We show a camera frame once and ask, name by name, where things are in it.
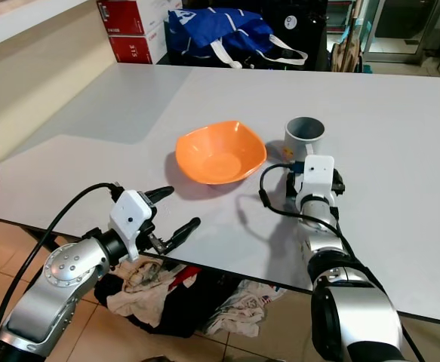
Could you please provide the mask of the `grey ceramic mug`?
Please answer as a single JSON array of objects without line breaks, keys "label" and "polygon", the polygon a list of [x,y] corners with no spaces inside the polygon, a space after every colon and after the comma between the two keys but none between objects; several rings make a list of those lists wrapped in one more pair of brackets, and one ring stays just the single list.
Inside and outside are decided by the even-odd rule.
[{"label": "grey ceramic mug", "polygon": [[282,155],[286,161],[303,161],[307,155],[319,153],[320,140],[325,134],[322,121],[312,117],[292,118],[285,125]]}]

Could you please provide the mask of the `orange plastic dish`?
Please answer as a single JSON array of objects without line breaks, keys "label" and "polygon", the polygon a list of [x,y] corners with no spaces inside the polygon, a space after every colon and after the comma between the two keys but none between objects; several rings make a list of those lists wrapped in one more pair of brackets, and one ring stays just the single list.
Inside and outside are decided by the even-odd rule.
[{"label": "orange plastic dish", "polygon": [[182,135],[174,154],[179,169],[202,184],[241,182],[267,159],[265,142],[240,121],[210,124]]}]

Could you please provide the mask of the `red fabric piece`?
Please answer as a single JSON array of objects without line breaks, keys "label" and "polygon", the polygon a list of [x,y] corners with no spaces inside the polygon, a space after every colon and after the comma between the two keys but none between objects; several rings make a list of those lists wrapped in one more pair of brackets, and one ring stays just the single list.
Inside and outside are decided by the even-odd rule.
[{"label": "red fabric piece", "polygon": [[200,272],[200,268],[187,265],[175,275],[174,280],[169,284],[169,290],[174,289],[178,285],[185,285],[187,287],[195,283],[195,276]]}]

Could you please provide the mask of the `beige crumpled cloth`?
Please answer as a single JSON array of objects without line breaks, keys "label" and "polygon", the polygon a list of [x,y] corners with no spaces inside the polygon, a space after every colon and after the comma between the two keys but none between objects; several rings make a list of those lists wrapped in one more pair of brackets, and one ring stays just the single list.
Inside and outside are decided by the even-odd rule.
[{"label": "beige crumpled cloth", "polygon": [[137,261],[119,263],[109,273],[123,280],[120,292],[108,297],[106,303],[119,316],[134,316],[151,327],[160,324],[169,285],[176,272],[165,268],[161,259],[141,256]]}]

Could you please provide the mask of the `black crumpled garment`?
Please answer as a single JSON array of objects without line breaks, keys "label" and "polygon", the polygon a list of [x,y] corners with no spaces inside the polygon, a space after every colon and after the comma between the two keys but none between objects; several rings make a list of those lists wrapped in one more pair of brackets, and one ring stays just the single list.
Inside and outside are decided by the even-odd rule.
[{"label": "black crumpled garment", "polygon": [[[176,273],[186,266],[182,263],[162,262],[164,262],[165,268],[174,270]],[[108,303],[106,303],[108,297],[120,292],[123,285],[123,280],[119,277],[109,277],[108,275],[109,273],[103,276],[93,289],[93,296],[106,309],[109,309]],[[178,285],[168,291],[161,320],[157,327],[145,324],[134,316],[120,317],[127,318],[131,324],[147,333],[188,338],[193,333],[202,330],[208,318],[216,313],[220,304],[234,293],[241,282],[240,279],[230,275],[200,269],[198,275],[195,276],[195,283],[192,283],[191,286]]]}]

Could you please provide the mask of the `white printed cloth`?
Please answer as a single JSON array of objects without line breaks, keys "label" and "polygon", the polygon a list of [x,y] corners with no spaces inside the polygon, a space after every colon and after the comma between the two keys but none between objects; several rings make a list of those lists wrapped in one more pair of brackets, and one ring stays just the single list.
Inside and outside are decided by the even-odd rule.
[{"label": "white printed cloth", "polygon": [[243,280],[234,293],[220,304],[216,313],[202,327],[205,335],[214,335],[222,330],[254,338],[259,335],[259,324],[264,320],[266,305],[279,299],[288,290]]}]

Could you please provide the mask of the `black bag with round sticker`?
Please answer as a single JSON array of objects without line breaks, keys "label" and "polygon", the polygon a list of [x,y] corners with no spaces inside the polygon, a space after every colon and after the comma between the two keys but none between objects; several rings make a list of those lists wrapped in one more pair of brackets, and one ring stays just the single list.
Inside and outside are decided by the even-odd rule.
[{"label": "black bag with round sticker", "polygon": [[327,72],[327,3],[328,0],[253,0],[251,7],[285,44],[309,55],[305,70]]}]

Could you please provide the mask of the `small red cardboard box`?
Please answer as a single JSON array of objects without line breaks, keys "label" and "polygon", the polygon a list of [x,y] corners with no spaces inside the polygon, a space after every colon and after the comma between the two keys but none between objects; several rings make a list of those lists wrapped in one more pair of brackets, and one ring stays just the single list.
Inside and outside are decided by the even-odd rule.
[{"label": "small red cardboard box", "polygon": [[163,35],[110,35],[110,48],[119,63],[158,63],[167,55]]}]

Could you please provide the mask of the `large red cardboard box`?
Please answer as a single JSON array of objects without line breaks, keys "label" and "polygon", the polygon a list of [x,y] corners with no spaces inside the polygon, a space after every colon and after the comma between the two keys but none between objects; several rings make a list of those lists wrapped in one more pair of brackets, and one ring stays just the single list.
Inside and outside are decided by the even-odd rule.
[{"label": "large red cardboard box", "polygon": [[145,35],[175,9],[174,0],[98,0],[103,27],[109,35]]}]

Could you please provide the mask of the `metal framed glass door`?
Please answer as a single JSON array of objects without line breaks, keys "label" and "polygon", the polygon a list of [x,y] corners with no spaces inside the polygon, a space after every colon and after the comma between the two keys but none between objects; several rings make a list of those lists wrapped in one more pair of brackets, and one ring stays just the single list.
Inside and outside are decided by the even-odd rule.
[{"label": "metal framed glass door", "polygon": [[379,0],[365,61],[420,65],[440,57],[440,0]]}]

